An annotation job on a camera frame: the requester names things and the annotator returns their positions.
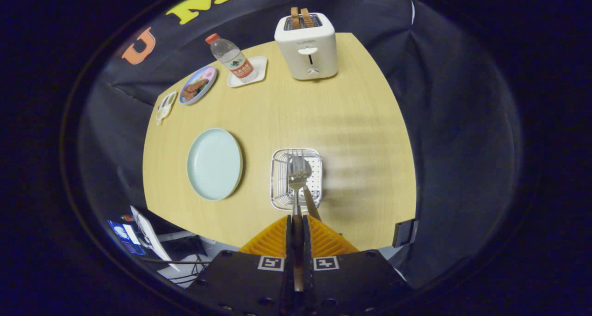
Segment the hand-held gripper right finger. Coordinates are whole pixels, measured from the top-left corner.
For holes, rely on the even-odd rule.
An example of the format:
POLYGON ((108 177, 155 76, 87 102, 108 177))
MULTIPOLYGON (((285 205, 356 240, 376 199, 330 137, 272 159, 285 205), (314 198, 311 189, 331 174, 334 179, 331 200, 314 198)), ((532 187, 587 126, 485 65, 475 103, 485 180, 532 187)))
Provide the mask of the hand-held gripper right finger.
POLYGON ((412 288, 378 250, 314 255, 321 222, 303 219, 303 315, 374 316, 412 295, 412 288))

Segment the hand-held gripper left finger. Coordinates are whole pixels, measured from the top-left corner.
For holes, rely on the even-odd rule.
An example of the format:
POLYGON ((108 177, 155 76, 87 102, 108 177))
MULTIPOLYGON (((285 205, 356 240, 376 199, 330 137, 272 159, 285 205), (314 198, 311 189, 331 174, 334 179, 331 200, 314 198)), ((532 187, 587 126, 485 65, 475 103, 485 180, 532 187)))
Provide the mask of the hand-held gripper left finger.
POLYGON ((232 316, 287 316, 295 307, 291 217, 266 228, 277 232, 280 256, 222 250, 186 292, 215 313, 232 316))

